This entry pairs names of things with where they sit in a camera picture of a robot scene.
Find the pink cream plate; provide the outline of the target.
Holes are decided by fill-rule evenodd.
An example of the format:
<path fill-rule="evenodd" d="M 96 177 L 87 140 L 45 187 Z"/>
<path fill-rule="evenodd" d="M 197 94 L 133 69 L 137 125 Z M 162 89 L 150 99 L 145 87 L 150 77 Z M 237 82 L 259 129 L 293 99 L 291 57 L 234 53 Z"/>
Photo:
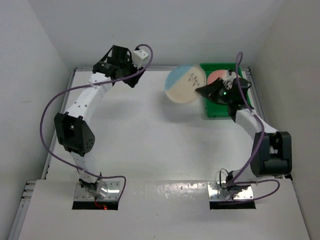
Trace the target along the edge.
<path fill-rule="evenodd" d="M 215 70 L 212 73 L 210 73 L 209 76 L 207 77 L 207 84 L 208 85 L 212 84 L 217 79 L 225 80 L 229 76 L 230 76 L 230 72 L 228 70 L 225 70 L 225 69 Z"/>

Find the blue cream plate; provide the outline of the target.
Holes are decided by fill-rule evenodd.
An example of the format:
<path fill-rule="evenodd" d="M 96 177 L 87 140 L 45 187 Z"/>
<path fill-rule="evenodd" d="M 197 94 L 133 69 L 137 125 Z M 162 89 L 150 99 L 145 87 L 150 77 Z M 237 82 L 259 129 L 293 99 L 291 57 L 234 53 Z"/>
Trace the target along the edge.
<path fill-rule="evenodd" d="M 206 73 L 199 65 L 180 65 L 168 74 L 164 92 L 172 102 L 187 104 L 199 97 L 196 89 L 204 87 L 206 83 Z"/>

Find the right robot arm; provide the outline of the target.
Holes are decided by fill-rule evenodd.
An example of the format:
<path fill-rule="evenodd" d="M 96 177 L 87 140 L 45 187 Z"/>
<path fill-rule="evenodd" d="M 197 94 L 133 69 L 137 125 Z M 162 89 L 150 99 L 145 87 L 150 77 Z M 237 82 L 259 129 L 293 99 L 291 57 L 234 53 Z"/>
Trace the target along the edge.
<path fill-rule="evenodd" d="M 292 137 L 289 132 L 277 130 L 258 116 L 248 103 L 250 87 L 249 81 L 236 77 L 232 80 L 218 78 L 195 90 L 213 103 L 225 104 L 228 116 L 253 140 L 251 155 L 244 166 L 232 170 L 226 177 L 228 191 L 237 191 L 292 171 Z"/>

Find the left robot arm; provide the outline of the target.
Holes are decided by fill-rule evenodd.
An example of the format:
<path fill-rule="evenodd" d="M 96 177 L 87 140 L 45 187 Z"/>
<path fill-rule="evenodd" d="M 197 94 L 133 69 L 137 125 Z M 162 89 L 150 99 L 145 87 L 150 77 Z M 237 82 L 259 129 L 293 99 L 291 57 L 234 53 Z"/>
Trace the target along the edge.
<path fill-rule="evenodd" d="M 88 86 L 65 111 L 57 113 L 54 125 L 57 140 L 70 153 L 79 172 L 79 183 L 88 195 L 102 199 L 107 194 L 107 184 L 101 179 L 90 153 L 95 135 L 89 127 L 92 115 L 104 95 L 113 87 L 113 80 L 134 75 L 143 68 L 149 54 L 136 48 L 113 45 L 92 69 Z"/>

